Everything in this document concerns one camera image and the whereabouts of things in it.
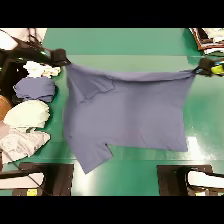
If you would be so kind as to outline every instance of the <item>pile of clothes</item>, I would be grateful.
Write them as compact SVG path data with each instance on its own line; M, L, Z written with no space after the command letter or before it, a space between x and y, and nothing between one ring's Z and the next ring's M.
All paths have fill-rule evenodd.
M29 75L15 86L16 96L23 99L0 119L0 149L2 163L8 163L32 156L49 139L45 132L35 131L44 128L50 117L49 107L55 94L55 84L51 76L57 76L60 68L52 68L28 61L24 68Z
M204 55L224 56L224 28L189 28Z

